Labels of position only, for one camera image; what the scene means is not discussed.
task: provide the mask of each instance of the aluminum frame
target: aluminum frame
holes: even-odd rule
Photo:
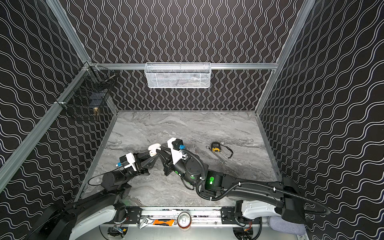
[[[91,62],[91,57],[88,55],[87,51],[84,48],[84,45],[81,43],[79,36],[75,32],[67,13],[65,12],[63,6],[59,0],[46,0],[48,6],[51,8],[53,14],[55,15],[57,21],[59,22],[61,28],[64,30],[65,34],[68,37],[68,40],[75,49],[77,55],[83,63]]]
[[[305,21],[307,20],[307,17],[309,13],[311,12],[313,5],[315,4],[316,0],[304,0],[300,12],[297,14],[297,18],[292,26],[292,29],[288,35],[288,38],[283,46],[283,49],[280,53],[280,56],[278,57],[277,63],[278,67],[277,69],[271,73],[267,84],[264,88],[264,91],[262,93],[262,96],[260,97],[260,100],[256,106],[255,112],[257,114],[260,114],[271,91],[273,86],[275,85],[277,78],[279,77],[281,71],[283,70],[283,67],[288,60],[288,57],[292,51],[293,46],[296,43],[297,38],[299,37],[299,34],[301,30],[304,27]]]
[[[76,77],[57,98],[57,102],[63,102],[68,94],[76,87],[82,76],[88,72],[89,65],[85,63]],[[16,148],[5,164],[0,168],[0,192],[7,186],[13,175],[19,170],[25,159],[29,156],[48,128],[55,121],[63,108],[54,102],[44,116],[38,121],[35,127]]]
[[[257,126],[259,127],[260,133],[262,135],[262,138],[263,138],[263,141],[264,141],[264,145],[265,145],[266,151],[268,153],[269,160],[271,161],[272,168],[273,168],[273,170],[275,172],[277,181],[281,182],[283,180],[283,177],[282,177],[282,175],[280,173],[279,167],[277,166],[277,161],[275,159],[275,156],[273,155],[273,151],[272,151],[271,145],[269,144],[268,137],[266,136],[266,133],[265,133],[265,130],[264,130],[264,127],[263,127],[263,123],[262,123],[262,121],[260,119],[260,116],[258,114],[255,114],[255,115],[256,115]]]
[[[188,212],[192,218],[191,227],[238,227],[236,224],[222,224],[221,209],[222,207],[140,207],[142,209],[141,216],[150,216],[153,219],[171,218],[176,219],[182,212]],[[268,217],[262,217],[263,227],[268,227]],[[112,227],[113,224],[101,224],[100,226]],[[136,227],[135,223],[122,224],[122,227]],[[163,227],[158,225],[147,225],[147,227]]]
[[[91,66],[102,66],[111,70],[144,70],[145,63],[90,63]],[[278,68],[277,63],[211,63],[212,70],[246,70]]]
[[[101,141],[101,144],[100,144],[100,147],[99,149],[97,150],[96,152],[96,155],[95,157],[93,158],[93,161],[91,163],[91,166],[89,167],[88,169],[88,172],[87,174],[85,175],[85,178],[84,178],[84,181],[83,183],[81,184],[80,186],[80,189],[79,189],[79,192],[77,193],[77,196],[76,198],[74,199],[74,202],[77,202],[79,200],[79,198],[81,197],[81,195],[83,194],[83,191],[84,189],[87,188],[88,186],[88,181],[89,179],[91,178],[93,172],[95,171],[95,168],[100,160],[100,157],[104,151],[104,148],[105,146],[107,145],[107,142],[108,142],[108,139],[109,139],[109,136],[111,135],[112,133],[112,130],[113,130],[113,127],[116,123],[116,120],[117,120],[118,116],[117,114],[114,114],[114,116],[112,117],[112,120],[111,120],[111,123],[109,124],[108,126],[108,129],[107,131],[105,132],[105,136],[103,137],[103,140]]]
[[[107,106],[112,111],[113,115],[116,115],[118,113],[118,108],[116,107],[115,103],[113,102],[111,96],[107,99]]]

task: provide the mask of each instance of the wrench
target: wrench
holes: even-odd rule
[[[143,227],[147,225],[162,225],[162,226],[172,226],[176,225],[177,222],[174,219],[151,219],[148,216],[142,216],[140,218],[139,224],[136,224],[139,229],[142,229]]]
[[[136,225],[139,227],[139,229],[142,229],[143,227],[152,224],[154,221],[154,219],[150,219],[148,216],[142,216],[140,218],[139,224]]]

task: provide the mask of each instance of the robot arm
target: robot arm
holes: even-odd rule
[[[288,178],[282,182],[240,179],[210,170],[199,156],[185,148],[180,139],[171,138],[167,144],[168,147],[154,144],[147,152],[128,153],[120,157],[117,169],[103,175],[103,191],[63,208],[54,205],[48,207],[26,239],[74,240],[102,223],[111,220],[115,223],[124,222],[126,208],[120,200],[131,189],[128,181],[138,175],[149,175],[149,169],[154,167],[157,159],[161,160],[166,176],[175,172],[205,200],[217,201],[225,196],[250,199],[236,202],[233,217],[239,223],[272,215],[281,216],[289,222],[304,223],[304,213],[330,213],[326,206],[300,196],[298,187]],[[320,205],[325,211],[305,210],[304,201]]]

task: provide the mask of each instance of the marble floor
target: marble floor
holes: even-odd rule
[[[183,140],[188,150],[199,155],[209,169],[260,181],[276,181],[253,112],[119,112],[108,143],[93,176],[115,169],[119,157],[143,152],[154,143],[166,144],[171,137]],[[218,141],[230,152],[213,153],[206,146]],[[233,206],[238,200],[225,197],[217,202],[201,199],[187,190],[176,173],[164,175],[158,160],[149,176],[137,176],[125,204],[131,206]],[[101,177],[91,180],[101,183]],[[103,188],[88,186],[83,198]]]

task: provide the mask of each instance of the wavy pattern wallpaper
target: wavy pattern wallpaper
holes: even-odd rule
[[[0,1],[0,163],[3,165],[82,63],[45,0]],[[70,203],[112,115],[61,113],[0,193],[0,239],[23,239],[44,209]]]
[[[332,209],[312,240],[384,238],[384,1],[317,0],[261,120],[284,176]]]
[[[22,239],[45,208],[73,202],[112,120],[77,122],[63,111],[0,193],[0,239]]]
[[[122,110],[255,110],[271,70],[213,70],[210,88],[149,88],[144,71],[121,71],[111,94]]]
[[[270,63],[303,0],[60,2],[95,63]]]
[[[83,65],[44,0],[0,1],[0,164]]]

